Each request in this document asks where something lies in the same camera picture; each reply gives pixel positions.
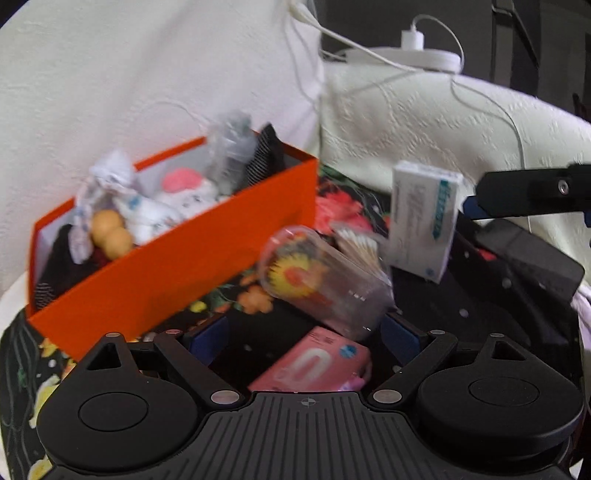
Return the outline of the white blue medicine box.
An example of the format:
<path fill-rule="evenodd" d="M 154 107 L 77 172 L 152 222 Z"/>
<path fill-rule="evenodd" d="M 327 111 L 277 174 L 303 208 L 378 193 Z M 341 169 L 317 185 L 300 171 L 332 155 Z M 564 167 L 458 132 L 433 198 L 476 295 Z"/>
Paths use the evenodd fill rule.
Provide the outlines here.
<path fill-rule="evenodd" d="M 411 161 L 393 170 L 388 259 L 392 266 L 440 283 L 458 218 L 458 172 Z"/>

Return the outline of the clear plastic cup with flower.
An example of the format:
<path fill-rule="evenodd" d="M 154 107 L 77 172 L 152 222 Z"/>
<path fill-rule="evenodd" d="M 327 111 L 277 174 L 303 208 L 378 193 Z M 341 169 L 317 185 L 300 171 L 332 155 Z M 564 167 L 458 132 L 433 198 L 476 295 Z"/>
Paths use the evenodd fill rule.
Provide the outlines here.
<path fill-rule="evenodd" d="M 277 231 L 256 269 L 268 294 L 353 341 L 377 330 L 394 307 L 387 279 L 363 269 L 309 227 Z"/>

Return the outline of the pink pad packet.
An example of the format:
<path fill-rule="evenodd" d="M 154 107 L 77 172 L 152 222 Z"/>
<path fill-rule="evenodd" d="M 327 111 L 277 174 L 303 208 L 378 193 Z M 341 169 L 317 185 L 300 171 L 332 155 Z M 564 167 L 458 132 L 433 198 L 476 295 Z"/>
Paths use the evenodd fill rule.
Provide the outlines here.
<path fill-rule="evenodd" d="M 252 392 L 360 391 L 372 374 L 370 350 L 346 337 L 315 327 L 263 375 Z"/>

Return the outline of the black fabric item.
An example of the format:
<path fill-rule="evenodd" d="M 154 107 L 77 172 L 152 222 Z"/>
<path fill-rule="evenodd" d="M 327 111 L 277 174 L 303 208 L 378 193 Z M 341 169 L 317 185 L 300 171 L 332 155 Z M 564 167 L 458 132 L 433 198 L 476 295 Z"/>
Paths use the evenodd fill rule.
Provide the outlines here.
<path fill-rule="evenodd" d="M 71 224 L 65 224 L 60 228 L 40 279 L 35 285 L 33 305 L 37 311 L 47 307 L 109 263 L 103 251 L 95 247 L 85 262 L 76 264 L 69 249 L 71 229 Z"/>

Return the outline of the white pink plush toy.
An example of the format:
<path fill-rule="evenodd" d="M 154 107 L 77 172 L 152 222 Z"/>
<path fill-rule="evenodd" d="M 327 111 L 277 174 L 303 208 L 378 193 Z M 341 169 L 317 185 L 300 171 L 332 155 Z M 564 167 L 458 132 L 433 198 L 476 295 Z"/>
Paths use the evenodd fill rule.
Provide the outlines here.
<path fill-rule="evenodd" d="M 217 185 L 192 168 L 180 167 L 167 172 L 154 199 L 192 219 L 228 199 Z"/>

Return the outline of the white wet wipe sachet strip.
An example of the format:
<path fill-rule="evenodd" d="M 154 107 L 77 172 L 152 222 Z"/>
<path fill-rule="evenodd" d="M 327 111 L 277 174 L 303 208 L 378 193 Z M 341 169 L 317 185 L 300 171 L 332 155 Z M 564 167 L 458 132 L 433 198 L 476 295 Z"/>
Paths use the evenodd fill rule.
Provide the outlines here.
<path fill-rule="evenodd" d="M 147 244 L 184 221 L 175 208 L 141 193 L 137 170 L 129 156 L 116 149 L 90 167 L 74 197 L 68 245 L 76 264 L 90 258 L 92 217 L 102 208 L 113 209 L 122 217 L 135 246 Z"/>

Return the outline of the black polka dot sock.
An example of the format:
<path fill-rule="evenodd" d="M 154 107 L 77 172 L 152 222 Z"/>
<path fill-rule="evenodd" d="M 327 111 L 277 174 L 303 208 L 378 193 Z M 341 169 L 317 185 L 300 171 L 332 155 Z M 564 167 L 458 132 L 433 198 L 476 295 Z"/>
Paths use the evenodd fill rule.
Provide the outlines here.
<path fill-rule="evenodd" d="M 273 125 L 266 124 L 256 139 L 252 160 L 245 166 L 245 186 L 251 187 L 287 168 L 283 143 L 276 136 Z"/>

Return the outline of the clear plastic bag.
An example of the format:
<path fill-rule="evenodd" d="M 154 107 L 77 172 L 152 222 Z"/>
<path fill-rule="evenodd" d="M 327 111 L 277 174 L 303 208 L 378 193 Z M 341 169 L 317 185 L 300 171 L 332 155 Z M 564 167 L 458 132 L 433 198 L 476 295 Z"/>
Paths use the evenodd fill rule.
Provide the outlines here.
<path fill-rule="evenodd" d="M 245 167 L 256 152 L 252 117 L 238 110 L 218 117 L 208 131 L 207 145 L 206 176 L 217 186 L 219 194 L 231 196 L 242 185 Z"/>

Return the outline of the orange cardboard box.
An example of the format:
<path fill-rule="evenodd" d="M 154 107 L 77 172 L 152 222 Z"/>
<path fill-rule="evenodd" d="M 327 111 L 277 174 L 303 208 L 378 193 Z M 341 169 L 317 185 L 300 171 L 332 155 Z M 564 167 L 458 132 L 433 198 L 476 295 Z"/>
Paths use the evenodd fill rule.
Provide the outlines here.
<path fill-rule="evenodd" d="M 315 221 L 318 159 L 283 146 L 287 169 L 249 187 L 95 274 L 29 323 L 62 351 L 82 357 L 105 334 L 132 339 L 256 263 L 274 233 Z"/>

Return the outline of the cotton swab pack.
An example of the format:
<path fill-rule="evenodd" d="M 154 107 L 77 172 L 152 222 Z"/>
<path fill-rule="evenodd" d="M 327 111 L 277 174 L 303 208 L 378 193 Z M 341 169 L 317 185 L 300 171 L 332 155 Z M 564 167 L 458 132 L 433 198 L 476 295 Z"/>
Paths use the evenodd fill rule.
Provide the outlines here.
<path fill-rule="evenodd" d="M 334 221 L 331 228 L 335 244 L 342 254 L 377 279 L 392 285 L 391 273 L 386 264 L 386 238 L 344 222 Z"/>

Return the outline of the wooden gourd toy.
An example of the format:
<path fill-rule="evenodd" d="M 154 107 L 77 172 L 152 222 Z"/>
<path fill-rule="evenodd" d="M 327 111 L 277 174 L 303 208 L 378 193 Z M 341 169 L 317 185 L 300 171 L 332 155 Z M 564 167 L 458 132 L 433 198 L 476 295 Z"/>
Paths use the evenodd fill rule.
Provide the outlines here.
<path fill-rule="evenodd" d="M 133 237 L 125 228 L 123 217 L 115 210 L 100 210 L 92 217 L 91 238 L 109 260 L 116 260 L 129 253 Z"/>

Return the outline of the black floral cloth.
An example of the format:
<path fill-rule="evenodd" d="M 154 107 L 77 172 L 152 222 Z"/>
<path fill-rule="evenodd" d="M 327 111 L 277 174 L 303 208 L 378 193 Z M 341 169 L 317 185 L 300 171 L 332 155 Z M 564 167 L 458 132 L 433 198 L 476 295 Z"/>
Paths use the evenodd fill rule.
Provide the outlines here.
<path fill-rule="evenodd" d="M 1 434 L 13 479 L 565 479 L 584 418 L 578 319 L 517 272 L 461 217 L 440 283 L 393 274 L 394 307 L 367 337 L 359 392 L 250 393 L 246 386 L 314 320 L 279 302 L 170 334 L 180 310 L 139 336 L 103 335 L 75 360 L 20 312 L 1 340 Z M 402 405 L 369 396 L 443 330 L 456 350 Z M 154 350 L 172 335 L 242 393 L 207 406 Z"/>

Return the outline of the white power strip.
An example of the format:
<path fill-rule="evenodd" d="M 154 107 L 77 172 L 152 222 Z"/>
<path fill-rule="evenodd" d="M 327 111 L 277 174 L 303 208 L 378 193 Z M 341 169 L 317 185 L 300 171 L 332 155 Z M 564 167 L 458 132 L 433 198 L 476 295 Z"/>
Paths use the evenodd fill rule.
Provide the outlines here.
<path fill-rule="evenodd" d="M 463 71 L 461 56 L 445 50 L 402 50 L 394 47 L 377 47 L 370 50 L 391 62 L 407 67 L 452 74 L 460 74 Z"/>

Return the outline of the white charger plug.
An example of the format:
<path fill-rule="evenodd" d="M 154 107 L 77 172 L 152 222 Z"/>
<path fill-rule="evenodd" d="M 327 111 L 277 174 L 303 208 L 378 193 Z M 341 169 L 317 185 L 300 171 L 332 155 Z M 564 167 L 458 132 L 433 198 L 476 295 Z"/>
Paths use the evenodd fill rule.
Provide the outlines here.
<path fill-rule="evenodd" d="M 424 49 L 425 36 L 417 28 L 401 32 L 401 49 L 403 51 L 421 51 Z"/>

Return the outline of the white pillow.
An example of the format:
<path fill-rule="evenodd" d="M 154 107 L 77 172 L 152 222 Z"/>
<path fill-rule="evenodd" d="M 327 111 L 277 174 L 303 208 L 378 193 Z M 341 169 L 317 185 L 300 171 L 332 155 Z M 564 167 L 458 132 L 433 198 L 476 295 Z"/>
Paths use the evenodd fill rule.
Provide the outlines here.
<path fill-rule="evenodd" d="M 1 29 L 1 285 L 33 222 L 114 149 L 139 160 L 242 110 L 304 147 L 324 69 L 284 1 L 30 1 Z"/>

